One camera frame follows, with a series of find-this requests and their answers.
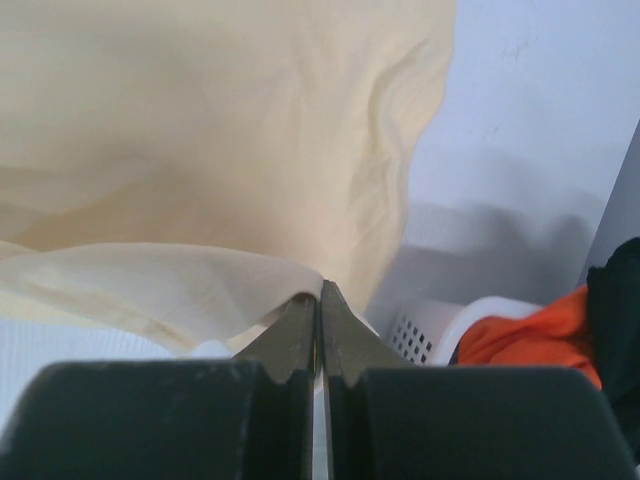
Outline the cream yellow t shirt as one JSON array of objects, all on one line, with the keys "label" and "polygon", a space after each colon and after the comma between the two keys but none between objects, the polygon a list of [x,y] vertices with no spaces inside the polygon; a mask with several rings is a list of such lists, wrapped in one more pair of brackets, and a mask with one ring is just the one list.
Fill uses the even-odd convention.
[{"label": "cream yellow t shirt", "polygon": [[452,1],[5,1],[1,312],[246,342],[400,246]]}]

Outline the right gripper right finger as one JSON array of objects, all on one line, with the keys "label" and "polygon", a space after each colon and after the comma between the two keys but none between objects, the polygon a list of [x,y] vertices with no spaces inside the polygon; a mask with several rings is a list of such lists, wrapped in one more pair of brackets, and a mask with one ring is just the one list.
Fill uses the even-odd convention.
[{"label": "right gripper right finger", "polygon": [[332,479],[631,479],[603,396],[567,368],[417,367],[322,288]]}]

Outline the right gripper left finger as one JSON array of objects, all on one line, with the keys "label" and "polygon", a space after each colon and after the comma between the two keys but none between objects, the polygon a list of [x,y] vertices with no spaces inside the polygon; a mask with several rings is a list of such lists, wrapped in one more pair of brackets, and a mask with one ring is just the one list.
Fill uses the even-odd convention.
[{"label": "right gripper left finger", "polygon": [[1,438],[5,479],[308,479],[316,302],[229,360],[63,362]]}]

